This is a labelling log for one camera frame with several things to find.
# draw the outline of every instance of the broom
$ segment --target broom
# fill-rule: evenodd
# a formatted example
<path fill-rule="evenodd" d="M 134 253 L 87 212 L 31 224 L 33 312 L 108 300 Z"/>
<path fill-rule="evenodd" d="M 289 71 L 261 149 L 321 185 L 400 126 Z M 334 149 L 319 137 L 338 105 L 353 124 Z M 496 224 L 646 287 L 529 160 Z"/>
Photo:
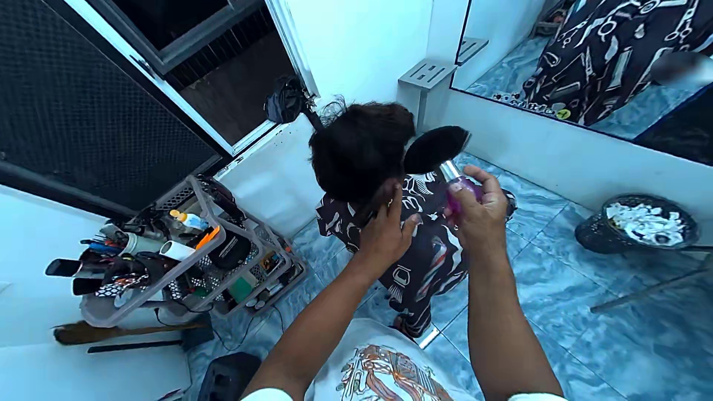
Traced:
<path fill-rule="evenodd" d="M 68 323 L 54 327 L 54 339 L 62 345 L 86 344 L 88 342 L 99 342 L 110 338 L 122 337 L 124 335 L 141 335 L 150 333 L 161 333 L 166 331 L 187 330 L 193 328 L 205 328 L 206 325 L 200 323 L 188 323 L 185 325 L 167 326 L 160 328 L 138 328 L 123 329 L 95 328 L 84 320 L 77 323 Z"/>

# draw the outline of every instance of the black trash bin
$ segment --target black trash bin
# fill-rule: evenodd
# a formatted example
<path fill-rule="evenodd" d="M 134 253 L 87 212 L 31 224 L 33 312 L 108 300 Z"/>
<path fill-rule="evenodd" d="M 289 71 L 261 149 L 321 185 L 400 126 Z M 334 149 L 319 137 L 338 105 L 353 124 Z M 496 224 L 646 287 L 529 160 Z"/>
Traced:
<path fill-rule="evenodd" d="M 205 373 L 200 386 L 198 401 L 234 401 L 255 375 L 262 361 L 260 358 L 237 352 L 215 358 Z"/>
<path fill-rule="evenodd" d="M 607 207 L 617 202 L 631 207 L 643 203 L 653 208 L 661 208 L 661 216 L 664 218 L 668 218 L 671 212 L 678 212 L 681 221 L 684 223 L 683 242 L 669 246 L 648 245 L 634 240 L 623 230 L 616 228 L 607 218 Z M 626 193 L 607 200 L 598 214 L 592 215 L 575 229 L 577 242 L 584 248 L 596 253 L 624 253 L 629 250 L 643 248 L 676 250 L 696 243 L 698 237 L 698 224 L 688 212 L 670 200 L 644 193 Z"/>

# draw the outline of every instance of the cord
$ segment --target cord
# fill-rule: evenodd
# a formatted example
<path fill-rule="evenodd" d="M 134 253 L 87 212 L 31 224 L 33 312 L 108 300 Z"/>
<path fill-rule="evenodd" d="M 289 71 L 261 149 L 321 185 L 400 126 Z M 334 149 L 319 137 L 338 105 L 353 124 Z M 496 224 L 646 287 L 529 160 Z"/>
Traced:
<path fill-rule="evenodd" d="M 275 306 L 275 304 L 272 304 L 272 307 L 279 314 L 279 327 L 282 329 L 282 334 L 284 334 L 284 322 L 282 321 L 282 312 L 280 312 L 279 309 L 277 309 L 277 306 Z"/>
<path fill-rule="evenodd" d="M 208 309 L 208 310 L 193 310 L 193 309 L 189 308 L 188 305 L 183 303 L 183 301 L 181 301 L 181 300 L 175 299 L 175 300 L 173 300 L 173 302 L 177 303 L 178 305 L 183 306 L 188 312 L 192 312 L 192 313 L 206 313 L 206 312 L 210 312 L 211 310 L 213 310 L 213 308 L 215 308 L 215 304 L 210 303 L 210 309 Z"/>
<path fill-rule="evenodd" d="M 169 325 L 169 324 L 166 324 L 166 323 L 162 322 L 161 319 L 158 317 L 158 308 L 154 308 L 154 309 L 153 309 L 153 312 L 156 314 L 156 320 L 158 320 L 158 322 L 161 323 L 162 325 L 164 325 L 164 326 L 166 326 L 166 327 L 169 327 L 169 328 L 179 328 L 179 327 L 181 327 L 181 325 Z"/>
<path fill-rule="evenodd" d="M 167 326 L 169 328 L 178 328 L 181 327 L 180 325 L 169 325 L 161 321 L 161 319 L 158 317 L 158 308 L 154 308 L 153 312 L 156 314 L 156 320 L 164 326 Z M 215 328 L 212 328 L 213 332 L 215 333 L 215 336 L 218 337 L 218 340 L 220 341 L 220 344 L 225 348 L 226 351 L 228 352 L 233 352 L 240 348 L 240 346 L 243 344 L 245 341 L 245 338 L 247 337 L 248 332 L 250 331 L 250 324 L 252 323 L 252 319 L 255 319 L 255 316 L 253 316 L 250 321 L 247 323 L 247 329 L 245 330 L 245 334 L 242 336 L 242 340 L 240 341 L 240 344 L 238 344 L 235 348 L 230 349 L 225 345 L 225 341 L 223 341 L 222 337 L 220 337 L 220 334 L 218 334 L 218 331 L 215 330 Z"/>

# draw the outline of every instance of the blue marble floor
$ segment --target blue marble floor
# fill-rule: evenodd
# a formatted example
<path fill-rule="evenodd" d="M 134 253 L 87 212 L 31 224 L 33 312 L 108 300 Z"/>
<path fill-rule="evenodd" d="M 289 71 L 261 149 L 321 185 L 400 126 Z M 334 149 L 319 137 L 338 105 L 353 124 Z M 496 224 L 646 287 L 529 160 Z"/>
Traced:
<path fill-rule="evenodd" d="M 495 93 L 520 93 L 523 83 L 537 69 L 537 61 L 548 40 L 541 36 L 525 39 L 466 91 L 485 98 L 492 98 Z M 477 61 L 476 56 L 469 62 Z M 631 140 L 695 94 L 696 91 L 649 86 L 626 106 L 589 128 Z"/>
<path fill-rule="evenodd" d="M 592 253 L 573 236 L 590 210 L 467 153 L 459 155 L 456 164 L 485 168 L 518 199 L 507 238 L 520 303 L 569 400 L 713 399 L 713 279 L 599 315 L 589 311 L 590 306 L 694 270 L 698 260 L 680 253 Z M 294 237 L 294 244 L 313 271 L 276 310 L 252 322 L 245 315 L 213 320 L 232 352 L 264 358 L 284 328 L 352 256 L 336 238 L 320 236 L 315 221 Z M 376 283 L 355 315 L 389 324 L 396 313 L 389 309 L 386 294 Z M 467 283 L 434 297 L 433 322 L 417 341 L 455 381 L 482 399 L 469 363 L 466 303 Z M 227 353 L 213 340 L 189 354 L 195 383 L 190 400 L 197 397 L 207 364 Z"/>

